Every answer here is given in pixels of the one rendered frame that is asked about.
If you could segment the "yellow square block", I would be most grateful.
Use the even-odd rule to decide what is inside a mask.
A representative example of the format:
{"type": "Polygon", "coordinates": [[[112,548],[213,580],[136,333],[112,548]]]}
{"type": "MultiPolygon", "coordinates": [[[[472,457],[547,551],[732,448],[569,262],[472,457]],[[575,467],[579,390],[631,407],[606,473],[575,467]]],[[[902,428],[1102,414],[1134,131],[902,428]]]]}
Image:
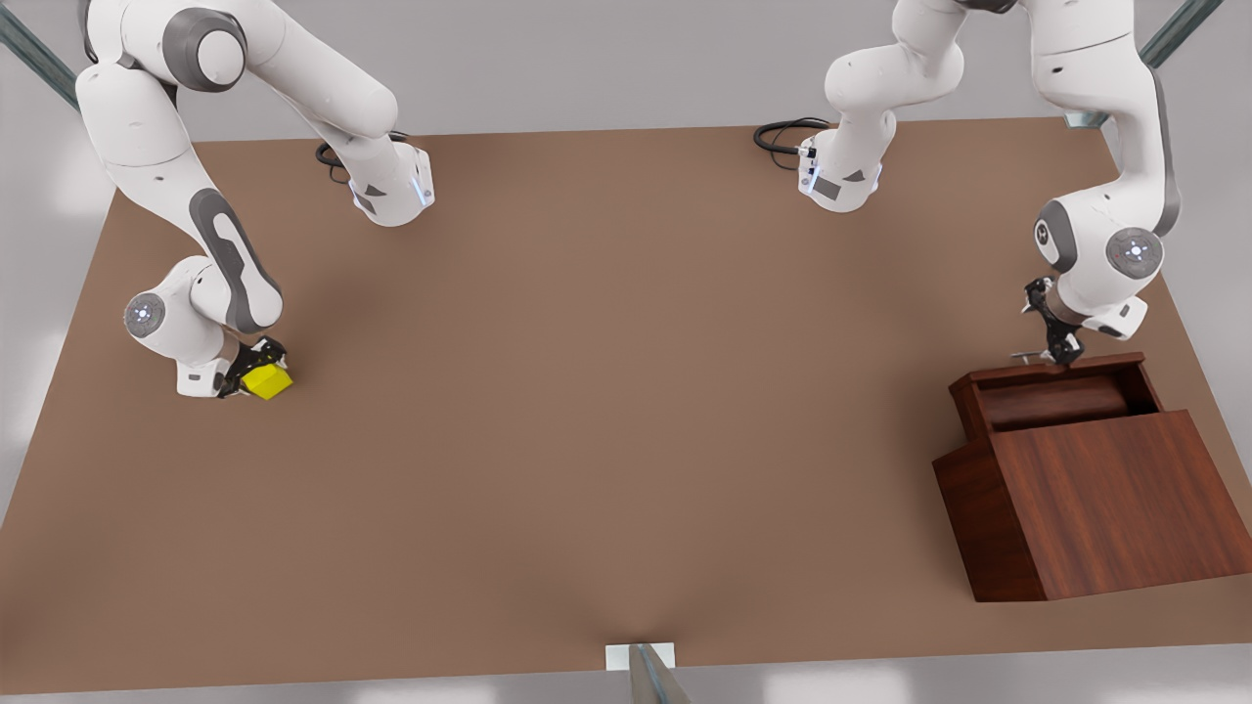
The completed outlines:
{"type": "Polygon", "coordinates": [[[274,398],[293,383],[288,370],[282,365],[263,365],[242,375],[240,390],[247,395],[263,400],[274,398]]]}

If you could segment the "dark wooden drawer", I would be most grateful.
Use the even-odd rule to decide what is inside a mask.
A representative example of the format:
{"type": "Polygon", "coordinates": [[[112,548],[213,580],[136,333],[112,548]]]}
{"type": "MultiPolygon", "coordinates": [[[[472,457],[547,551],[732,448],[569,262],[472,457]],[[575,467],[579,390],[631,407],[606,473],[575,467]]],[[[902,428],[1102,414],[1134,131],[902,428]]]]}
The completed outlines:
{"type": "Polygon", "coordinates": [[[949,386],[967,440],[1015,428],[1162,411],[1144,355],[1082,358],[1074,365],[1027,365],[965,375],[949,386]]]}

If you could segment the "dark wooden cabinet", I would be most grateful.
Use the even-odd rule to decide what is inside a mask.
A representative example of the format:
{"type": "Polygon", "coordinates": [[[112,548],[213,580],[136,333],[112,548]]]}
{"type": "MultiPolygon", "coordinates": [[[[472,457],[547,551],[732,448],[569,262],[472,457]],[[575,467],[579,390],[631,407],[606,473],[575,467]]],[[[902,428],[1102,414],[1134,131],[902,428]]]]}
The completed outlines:
{"type": "Polygon", "coordinates": [[[1252,574],[1252,536],[1186,411],[993,433],[933,467],[978,601],[1252,574]]]}

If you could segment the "silver frame post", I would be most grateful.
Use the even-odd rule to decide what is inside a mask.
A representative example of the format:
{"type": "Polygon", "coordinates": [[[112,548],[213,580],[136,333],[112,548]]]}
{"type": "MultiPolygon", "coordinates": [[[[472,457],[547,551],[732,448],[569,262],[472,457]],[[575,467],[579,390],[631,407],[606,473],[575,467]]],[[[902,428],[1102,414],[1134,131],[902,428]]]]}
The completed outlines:
{"type": "Polygon", "coordinates": [[[672,671],[675,644],[610,644],[603,648],[607,670],[629,673],[631,704],[694,704],[672,671]]]}
{"type": "MultiPolygon", "coordinates": [[[[1222,4],[1224,0],[1184,0],[1141,48],[1141,61],[1151,68],[1163,66],[1222,4]]],[[[1065,125],[1070,129],[1098,130],[1108,119],[1108,111],[1065,111],[1064,115],[1065,125]]]]}
{"type": "Polygon", "coordinates": [[[0,4],[0,45],[23,60],[50,89],[63,96],[69,106],[81,111],[75,94],[75,74],[68,70],[68,64],[3,4],[0,4]]]}

